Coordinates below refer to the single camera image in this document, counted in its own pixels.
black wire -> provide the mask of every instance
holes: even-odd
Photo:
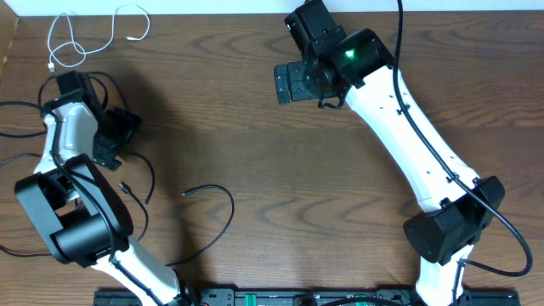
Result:
[[[525,241],[524,237],[518,232],[518,230],[508,222],[506,218],[504,218],[495,208],[491,207],[488,203],[486,203],[484,200],[480,199],[477,195],[475,195],[468,186],[466,186],[460,179],[459,175],[451,171],[451,169],[448,167],[448,165],[445,163],[445,161],[442,159],[442,157],[439,155],[439,153],[434,149],[434,147],[428,142],[425,135],[423,135],[422,131],[419,129],[419,127],[414,122],[413,118],[411,117],[410,112],[408,111],[409,106],[407,106],[403,99],[402,95],[400,94],[400,88],[399,88],[399,60],[400,60],[400,45],[402,43],[402,25],[403,25],[403,7],[402,7],[402,0],[397,0],[397,3],[399,5],[399,31],[397,33],[397,45],[394,50],[394,64],[393,64],[393,85],[394,85],[394,92],[397,96],[397,101],[399,102],[400,111],[405,115],[406,120],[410,123],[411,127],[413,128],[414,132],[417,134],[419,139],[423,142],[423,144],[427,147],[429,152],[433,155],[433,157],[436,159],[436,161],[440,164],[440,166],[444,169],[444,171],[447,173],[449,179],[453,182],[455,182],[461,189],[463,189],[470,197],[472,197],[480,206],[485,208],[487,211],[489,211],[491,214],[493,214],[499,221],[501,221],[504,226],[507,227],[508,230],[513,234],[514,237],[519,242],[519,245],[524,249],[525,257],[526,257],[526,263],[525,267],[517,272],[509,272],[504,271],[500,269],[496,269],[493,267],[490,267],[488,265],[474,262],[473,260],[469,259],[461,259],[459,260],[459,264],[471,264],[472,266],[476,268],[480,268],[486,271],[489,271],[491,273],[495,273],[502,276],[508,276],[508,277],[520,277],[524,276],[531,270],[533,266],[533,256],[531,254],[529,245]]]
[[[459,286],[459,281],[461,280],[461,270],[465,267],[465,264],[461,261],[457,262],[457,271],[456,271],[456,278],[453,281],[453,290],[451,290],[452,293],[452,299],[451,299],[451,306],[456,306],[457,304],[457,287]]]
[[[142,202],[139,200],[139,198],[134,194],[134,193],[130,193],[130,196],[138,203],[138,205],[142,208],[142,210],[144,211],[144,215],[145,215],[145,225],[144,225],[144,229],[142,230],[142,234],[139,235],[138,237],[138,241],[141,241],[142,238],[144,238],[144,235],[145,235],[145,232],[147,231],[147,225],[149,225],[150,223],[150,216],[149,214],[147,213],[147,209],[145,209],[145,206],[144,204],[142,204]]]
[[[193,254],[192,256],[190,256],[190,257],[188,257],[186,259],[182,259],[182,260],[179,260],[177,262],[167,264],[167,267],[176,266],[176,265],[180,265],[180,264],[185,264],[185,263],[197,258],[200,254],[202,254],[207,249],[212,247],[213,244],[215,244],[215,242],[217,242],[221,238],[221,236],[224,234],[224,232],[227,231],[227,229],[229,228],[230,222],[232,221],[232,218],[235,216],[235,200],[232,198],[232,195],[230,194],[230,192],[221,185],[218,185],[218,184],[206,184],[206,185],[203,185],[203,186],[191,188],[189,190],[186,190],[182,194],[182,196],[190,196],[190,195],[196,193],[197,191],[204,190],[204,189],[219,189],[219,190],[222,190],[225,194],[227,194],[227,196],[229,196],[230,205],[232,206],[232,211],[230,212],[229,221],[227,221],[227,224],[224,226],[221,233],[219,233],[219,235],[217,237],[215,237],[215,239],[212,242],[210,242],[210,244],[208,244],[207,246],[204,246],[201,250],[199,250],[198,252],[196,252],[195,254]]]
[[[42,155],[41,154],[36,154],[36,153],[21,153],[21,154],[18,154],[16,156],[11,156],[10,158],[6,158],[5,160],[3,161],[0,161],[0,166],[3,166],[5,164],[7,164],[8,162],[12,162],[12,161],[15,161],[15,160],[18,160],[22,157],[37,157],[37,158],[41,158]]]
[[[351,298],[343,298],[339,299],[334,302],[324,303],[321,306],[341,306],[349,303],[374,303],[376,306],[383,305],[383,306],[401,306],[399,303],[395,303],[393,301],[389,301],[383,298],[379,297],[351,297]]]
[[[41,136],[41,135],[44,135],[45,133],[47,133],[47,131],[30,133],[30,134],[22,134],[22,135],[8,134],[8,133],[0,132],[0,137],[24,139],[24,138],[32,138],[32,137],[36,137],[36,136]]]
[[[108,107],[108,100],[109,100],[108,89],[105,87],[102,81],[100,81],[100,79],[97,78],[96,76],[90,76],[89,78],[92,80],[95,80],[102,87],[102,89],[104,89],[104,99],[102,100],[101,106],[102,106],[102,110],[105,110],[105,108]]]
[[[151,201],[151,196],[153,196],[153,190],[155,189],[155,170],[153,169],[153,165],[151,164],[151,161],[145,157],[145,155],[141,154],[141,153],[138,153],[138,152],[134,152],[134,151],[123,151],[123,153],[127,154],[127,155],[131,155],[131,156],[137,156],[139,158],[141,158],[146,164],[147,164],[147,167],[149,167],[150,169],[150,172],[151,172],[151,188],[150,188],[150,192],[147,194],[147,197],[145,198],[145,205],[149,204],[150,201]]]
[[[19,252],[12,251],[8,249],[5,246],[0,245],[0,251],[5,252],[9,256],[17,257],[17,258],[33,258],[33,257],[45,257],[45,256],[51,256],[49,253],[38,253],[38,254],[19,254]]]
[[[127,101],[125,100],[125,96],[122,94],[121,88],[119,87],[119,85],[117,85],[117,82],[116,80],[113,79],[113,77],[111,77],[109,74],[102,71],[90,71],[85,73],[87,73],[88,75],[101,75],[110,79],[110,82],[116,87],[117,92],[119,93],[119,97],[121,98],[121,102],[123,106],[125,107],[125,110],[130,111],[128,108]]]
[[[114,260],[111,262],[111,264],[119,270],[129,281],[131,281],[136,287],[140,288],[145,294],[150,297],[155,304],[158,306],[164,305],[161,300],[153,293],[153,291],[146,287],[144,284],[142,284],[136,277],[130,274],[118,261]]]
[[[45,82],[42,84],[42,86],[40,86],[40,90],[37,91],[37,104],[42,106],[42,93],[43,93],[43,89],[45,88],[45,86],[51,81],[53,80],[54,78],[56,78],[57,76],[50,76],[48,77]]]
[[[68,171],[66,171],[66,169],[64,169],[64,167],[62,167],[60,165],[58,149],[59,149],[59,138],[60,138],[60,125],[62,124],[62,121],[51,110],[47,110],[47,109],[41,107],[40,105],[35,105],[35,104],[31,103],[31,102],[22,102],[22,101],[4,101],[4,102],[0,102],[0,106],[9,106],[9,105],[10,106],[31,107],[31,108],[40,110],[41,112],[45,112],[45,113],[51,115],[53,117],[53,119],[55,120],[56,126],[55,126],[54,136],[53,136],[53,149],[50,151],[50,154],[51,154],[51,156],[53,158],[53,163],[59,169],[59,171],[63,175],[65,175],[66,178],[75,187],[80,189],[80,191],[83,193],[83,195],[86,196],[95,205],[96,209],[98,210],[98,212],[100,214],[100,217],[102,217],[102,219],[104,220],[106,228],[108,229],[108,233],[110,235],[110,261],[111,261],[113,259],[114,254],[115,254],[116,248],[115,248],[115,245],[114,245],[115,242],[114,242],[114,237],[113,237],[113,231],[111,229],[110,222],[106,218],[106,214],[104,212],[104,209],[100,206],[100,204],[96,201],[96,199],[88,192],[88,190],[85,189],[85,187],[83,187],[83,185],[81,185],[79,183],[79,181],[77,181]]]
[[[147,209],[145,209],[144,204],[142,204],[142,202],[139,200],[139,198],[133,193],[133,191],[130,189],[130,186],[128,186],[127,183],[121,182],[121,183],[119,183],[119,187],[121,188],[122,192],[124,192],[125,194],[131,196],[138,203],[138,205],[142,208],[142,210],[144,211],[145,225],[144,225],[144,230],[142,230],[142,234],[140,234],[140,236],[138,237],[138,241],[140,241],[140,240],[142,240],[142,238],[144,238],[145,232],[147,231],[147,225],[149,225],[149,223],[150,223],[150,216],[148,215]]]

black bracket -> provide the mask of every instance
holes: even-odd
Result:
[[[66,161],[64,168],[105,212],[117,250],[128,249],[127,238],[133,233],[130,213],[99,169],[86,154]],[[59,215],[57,211],[66,205],[65,198],[74,191],[85,205]],[[85,268],[110,251],[110,232],[98,209],[59,169],[20,180],[15,184],[15,194],[48,250],[59,262],[76,262]]]
[[[506,194],[495,176],[479,180],[472,192],[495,209]],[[406,221],[404,230],[408,241],[423,258],[444,265],[454,253],[479,241],[493,215],[468,194],[454,202],[446,198],[440,205],[443,208],[436,212],[421,212]]]
[[[85,73],[66,72],[57,76],[56,82],[61,96],[45,103],[44,107],[54,110],[68,103],[85,103],[99,124],[99,130],[93,139],[93,161],[116,171],[121,166],[116,157],[139,130],[141,118],[120,108],[103,110],[91,80]]]
[[[387,66],[393,56],[369,29],[346,35],[322,0],[308,1],[285,19],[303,61],[274,69],[278,103],[319,99],[320,108],[342,108],[348,91],[365,85],[363,78]],[[324,99],[338,97],[337,105]]]

wood grain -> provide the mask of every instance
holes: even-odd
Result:
[[[236,199],[233,224],[211,250],[179,267],[182,279],[240,288],[411,286],[419,259],[402,223],[419,207],[374,133],[349,109],[277,105],[274,66],[299,59],[284,17],[153,16],[148,38],[128,42],[122,37],[140,35],[145,20],[120,16],[114,43],[78,67],[113,75],[144,119],[132,147],[153,161],[157,186],[143,244],[164,262],[205,246],[224,226],[230,204],[217,191],[189,198],[181,193],[198,184],[223,184]],[[393,49],[396,14],[335,18],[349,33],[372,28]],[[110,20],[74,18],[76,39],[87,50],[100,47]],[[535,254],[535,267],[523,278],[469,268],[466,285],[514,287],[524,305],[544,301],[543,20],[542,12],[408,13],[401,60],[412,94],[450,146],[481,176],[494,174],[505,184],[501,211]],[[36,101],[49,76],[50,22],[21,19],[0,83],[2,100]],[[62,24],[57,30],[54,44],[69,33]],[[79,59],[69,49],[60,54],[67,62]],[[111,104],[119,105],[109,90]],[[44,93],[48,99],[56,94],[54,85]],[[3,131],[42,128],[33,110],[0,112]],[[43,138],[0,139],[2,158],[42,149]],[[105,176],[112,184],[126,181],[143,198],[150,184],[145,164],[130,156],[122,161]],[[15,161],[0,171],[0,242],[29,252],[44,245],[13,186],[36,162]],[[139,233],[143,215],[122,198]],[[107,275],[52,258],[0,257],[0,303],[89,305],[98,288],[119,287]],[[472,258],[511,270],[524,260],[497,222]]]
[[[19,17],[5,2],[0,3],[0,80],[3,65],[8,61],[8,53],[14,40]]]

white robotic arm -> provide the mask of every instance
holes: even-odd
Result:
[[[417,203],[425,213],[442,209],[440,203],[448,198],[456,201],[465,195],[457,184],[448,179],[444,169],[431,156],[428,148],[420,141],[405,116],[399,113],[399,104],[394,96],[393,71],[384,66],[364,78],[365,86],[352,87],[346,96],[349,107],[372,128],[395,159],[411,188]],[[402,76],[399,74],[400,92],[410,106],[410,113],[425,137],[440,153],[447,156],[448,166],[468,186],[474,186],[478,174],[468,167],[445,143],[433,125],[425,117],[416,101],[411,97]],[[416,284],[417,293],[428,305],[451,304],[451,290],[454,286],[457,261],[467,258],[473,246],[465,246],[445,265],[430,263],[421,258],[421,271]],[[459,282],[457,296],[462,295]]]
[[[99,105],[94,99],[94,92],[86,86],[86,75],[70,72],[59,76],[57,81],[60,88],[77,83],[81,88],[45,106],[51,114],[43,117],[48,133],[42,160],[34,175],[21,180],[15,187],[15,193],[29,218],[49,251],[61,263],[75,261],[82,267],[91,266],[105,272],[132,291],[143,306],[192,304],[186,295],[181,294],[175,271],[159,262],[130,235],[133,227],[132,222],[127,220],[130,219],[128,211],[91,162],[97,160],[94,152],[100,148],[100,144],[96,143],[100,137],[97,135],[99,126],[102,124],[103,129],[104,125],[115,129],[115,114],[105,115],[108,116],[106,119],[102,117],[102,110],[96,107]],[[127,117],[122,119],[122,123],[126,124]],[[124,140],[119,137],[120,133],[122,131],[113,131],[100,141],[106,143],[107,149],[117,148],[115,145]],[[116,138],[110,141],[107,135]],[[106,160],[107,156],[115,157],[115,151],[101,153],[102,165],[115,165]],[[59,172],[58,163],[72,173],[70,178]],[[75,186],[72,179],[84,185],[86,192]],[[73,212],[63,216],[54,212],[64,206],[63,203],[75,199],[79,199],[81,204]],[[103,214],[97,213],[97,203]],[[110,224],[109,229],[104,226],[105,223]],[[114,231],[112,234],[116,245],[112,245],[112,240],[108,239],[107,231],[110,229]],[[113,256],[110,256],[111,248],[114,248]]]

white cable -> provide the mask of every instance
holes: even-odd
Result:
[[[144,39],[146,36],[147,36],[147,33],[150,31],[150,26],[151,26],[151,22],[150,22],[150,17],[148,16],[149,13],[147,13],[147,11],[145,9],[143,9],[142,7],[140,7],[139,5],[137,4],[126,4],[126,5],[122,5],[120,6],[119,8],[116,8],[116,11],[113,13],[113,15],[111,16],[111,38],[110,38],[110,41],[106,43],[106,45],[104,45],[104,47],[102,48],[98,48],[96,50],[93,50],[93,51],[85,51],[85,49],[83,48],[83,46],[79,43],[76,42],[76,40],[74,39],[74,30],[72,29],[71,27],[71,22],[70,22],[70,17],[68,16],[67,13],[62,13],[60,15],[58,15],[54,20],[53,20],[53,23],[51,24],[51,29],[49,29],[49,35],[48,35],[48,49],[49,49],[49,64],[48,64],[48,67],[49,67],[49,71],[51,72],[54,72],[54,63],[53,63],[53,59],[59,63],[59,65],[63,66],[63,67],[66,67],[66,68],[72,68],[72,67],[75,67],[77,65],[80,65],[82,64],[86,59],[87,59],[87,54],[93,54],[93,53],[97,53],[97,52],[100,52],[102,50],[104,50],[105,48],[107,48],[111,42],[113,42],[113,36],[114,36],[114,30],[115,30],[115,26],[116,26],[116,15],[118,15],[119,13],[119,9],[122,9],[124,7],[127,7],[127,6],[135,6],[139,9],[141,9],[142,11],[144,11],[144,16],[145,18],[147,19],[147,29],[145,30],[145,33],[142,37],[140,38],[136,38],[136,37],[125,37],[127,40],[129,41],[138,41],[138,40],[142,40]],[[65,42],[63,44],[61,44],[60,46],[58,46],[57,48],[55,48],[54,50],[51,49],[51,34],[53,33],[53,29],[54,29],[54,25],[57,23],[57,20],[62,17],[62,16],[66,16],[66,19],[68,20],[68,26],[70,27],[70,36],[71,36],[71,41],[70,42]],[[78,63],[75,63],[73,65],[65,65],[63,64],[54,54],[59,51],[61,48],[63,48],[64,46],[68,46],[68,45],[72,45],[74,46],[74,49],[79,53],[79,54],[82,54],[83,55],[83,59],[80,60]]]

